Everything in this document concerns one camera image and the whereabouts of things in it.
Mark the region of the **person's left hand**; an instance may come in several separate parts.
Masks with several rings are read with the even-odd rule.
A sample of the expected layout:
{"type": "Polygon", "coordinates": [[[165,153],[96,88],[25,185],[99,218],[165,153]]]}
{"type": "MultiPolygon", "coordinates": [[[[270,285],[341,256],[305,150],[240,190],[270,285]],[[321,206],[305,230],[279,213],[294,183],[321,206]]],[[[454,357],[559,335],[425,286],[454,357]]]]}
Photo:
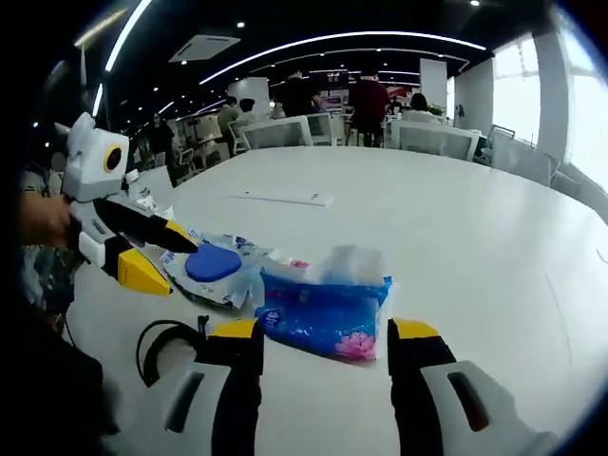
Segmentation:
{"type": "Polygon", "coordinates": [[[69,204],[63,196],[25,192],[20,197],[18,227],[23,245],[64,248],[69,224],[69,204]]]}

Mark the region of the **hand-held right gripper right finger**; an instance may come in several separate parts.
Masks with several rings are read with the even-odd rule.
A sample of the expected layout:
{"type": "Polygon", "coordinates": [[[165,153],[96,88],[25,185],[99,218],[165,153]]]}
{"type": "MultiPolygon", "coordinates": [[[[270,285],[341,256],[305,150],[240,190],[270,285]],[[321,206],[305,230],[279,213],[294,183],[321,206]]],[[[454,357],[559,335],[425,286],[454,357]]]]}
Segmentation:
{"type": "Polygon", "coordinates": [[[457,360],[428,324],[390,319],[387,348],[402,455],[549,455],[558,445],[555,433],[529,427],[513,395],[457,360]]]}

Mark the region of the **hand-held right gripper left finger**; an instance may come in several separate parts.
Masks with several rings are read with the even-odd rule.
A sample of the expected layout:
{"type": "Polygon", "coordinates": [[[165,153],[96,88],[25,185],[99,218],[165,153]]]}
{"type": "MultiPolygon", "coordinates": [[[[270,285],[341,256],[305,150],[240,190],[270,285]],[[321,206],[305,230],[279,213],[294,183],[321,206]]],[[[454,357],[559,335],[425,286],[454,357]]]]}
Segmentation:
{"type": "Polygon", "coordinates": [[[195,351],[169,406],[163,427],[179,440],[179,455],[253,455],[262,402],[264,330],[255,319],[199,327],[186,332],[195,351]]]}

